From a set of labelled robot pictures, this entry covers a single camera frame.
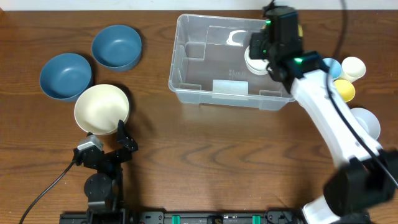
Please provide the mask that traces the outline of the yellow small bowl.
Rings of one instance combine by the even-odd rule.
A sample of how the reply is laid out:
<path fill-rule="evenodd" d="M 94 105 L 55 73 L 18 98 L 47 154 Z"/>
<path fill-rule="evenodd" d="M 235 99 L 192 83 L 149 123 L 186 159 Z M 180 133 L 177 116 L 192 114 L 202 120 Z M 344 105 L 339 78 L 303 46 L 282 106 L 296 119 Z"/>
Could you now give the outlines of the yellow small bowl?
<path fill-rule="evenodd" d="M 266 28 L 267 28 L 267 25 L 264 24 L 262 29 L 265 30 Z M 300 24 L 298 25 L 298 35 L 299 35 L 299 37 L 303 37 L 303 29 L 302 29 L 302 26 Z"/>

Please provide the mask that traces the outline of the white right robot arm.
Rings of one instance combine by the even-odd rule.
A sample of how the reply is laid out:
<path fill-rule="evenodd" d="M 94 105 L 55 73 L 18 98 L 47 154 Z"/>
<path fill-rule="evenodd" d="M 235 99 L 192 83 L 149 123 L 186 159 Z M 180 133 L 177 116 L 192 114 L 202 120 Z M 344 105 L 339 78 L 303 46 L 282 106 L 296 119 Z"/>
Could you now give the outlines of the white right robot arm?
<path fill-rule="evenodd" d="M 358 123 L 318 52 L 305 52 L 297 34 L 274 40 L 262 30 L 251 35 L 249 56 L 268 60 L 271 78 L 311 117 L 338 169 L 322 196 L 302 208 L 304 223 L 337 223 L 394 198 L 397 151 L 385 151 Z"/>

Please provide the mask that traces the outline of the light grey small bowl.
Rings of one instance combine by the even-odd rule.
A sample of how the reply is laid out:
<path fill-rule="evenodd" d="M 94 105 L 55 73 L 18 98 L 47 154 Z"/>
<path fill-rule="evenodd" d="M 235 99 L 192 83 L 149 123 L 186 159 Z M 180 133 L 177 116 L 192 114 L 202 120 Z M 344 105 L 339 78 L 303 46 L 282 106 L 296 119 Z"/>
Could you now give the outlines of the light grey small bowl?
<path fill-rule="evenodd" d="M 372 112 L 364 108 L 352 108 L 351 113 L 373 139 L 377 140 L 379 138 L 381 125 Z"/>

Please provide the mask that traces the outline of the clear plastic storage container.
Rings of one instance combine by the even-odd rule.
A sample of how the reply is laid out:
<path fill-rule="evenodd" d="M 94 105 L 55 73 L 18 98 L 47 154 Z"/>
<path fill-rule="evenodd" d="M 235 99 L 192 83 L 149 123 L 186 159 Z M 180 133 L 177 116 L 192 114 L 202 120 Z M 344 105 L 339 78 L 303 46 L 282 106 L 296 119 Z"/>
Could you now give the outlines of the clear plastic storage container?
<path fill-rule="evenodd" d="M 169 88 L 182 103 L 277 111 L 293 102 L 265 69 L 245 61 L 259 19 L 182 14 L 177 19 Z"/>

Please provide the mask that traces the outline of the yellow cup front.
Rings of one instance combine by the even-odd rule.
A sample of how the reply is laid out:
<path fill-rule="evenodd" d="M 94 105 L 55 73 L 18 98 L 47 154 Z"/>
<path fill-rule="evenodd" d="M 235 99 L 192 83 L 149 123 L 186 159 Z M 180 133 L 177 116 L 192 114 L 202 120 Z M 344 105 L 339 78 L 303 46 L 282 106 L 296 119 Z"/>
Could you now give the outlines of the yellow cup front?
<path fill-rule="evenodd" d="M 356 94 L 355 87 L 347 80 L 335 80 L 334 85 L 345 102 L 351 101 Z"/>

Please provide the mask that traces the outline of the white small bowl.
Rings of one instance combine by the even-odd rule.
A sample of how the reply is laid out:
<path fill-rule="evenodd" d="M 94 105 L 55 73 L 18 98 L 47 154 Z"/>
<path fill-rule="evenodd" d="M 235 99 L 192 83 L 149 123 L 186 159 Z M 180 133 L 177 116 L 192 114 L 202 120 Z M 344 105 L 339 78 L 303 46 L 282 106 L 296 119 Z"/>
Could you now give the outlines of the white small bowl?
<path fill-rule="evenodd" d="M 246 66 L 250 72 L 255 75 L 267 75 L 267 66 L 269 61 L 266 59 L 251 59 L 249 56 L 249 47 L 246 48 L 244 53 Z"/>

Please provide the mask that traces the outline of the light blue cup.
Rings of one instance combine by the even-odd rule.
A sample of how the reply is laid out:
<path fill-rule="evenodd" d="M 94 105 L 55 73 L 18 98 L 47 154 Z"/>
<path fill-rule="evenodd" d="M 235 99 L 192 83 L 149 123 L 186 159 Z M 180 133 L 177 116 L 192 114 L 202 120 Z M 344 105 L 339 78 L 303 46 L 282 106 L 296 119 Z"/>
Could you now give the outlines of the light blue cup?
<path fill-rule="evenodd" d="M 329 73 L 332 76 L 333 80 L 337 80 L 341 74 L 343 73 L 343 69 L 339 61 L 333 58 L 324 58 L 323 62 L 329 66 Z"/>

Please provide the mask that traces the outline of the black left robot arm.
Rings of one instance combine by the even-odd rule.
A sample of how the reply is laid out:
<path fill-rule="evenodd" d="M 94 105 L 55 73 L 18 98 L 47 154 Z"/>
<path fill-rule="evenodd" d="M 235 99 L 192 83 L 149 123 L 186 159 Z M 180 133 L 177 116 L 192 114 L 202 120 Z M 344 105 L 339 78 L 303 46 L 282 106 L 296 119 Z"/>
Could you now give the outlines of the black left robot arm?
<path fill-rule="evenodd" d="M 121 164 L 132 159 L 132 153 L 138 150 L 138 145 L 121 120 L 118 121 L 116 142 L 121 148 L 105 153 L 100 139 L 93 133 L 88 133 L 73 150 L 73 160 L 77 166 L 83 165 L 96 171 L 84 186 L 88 208 L 96 213 L 115 212 L 123 205 Z"/>

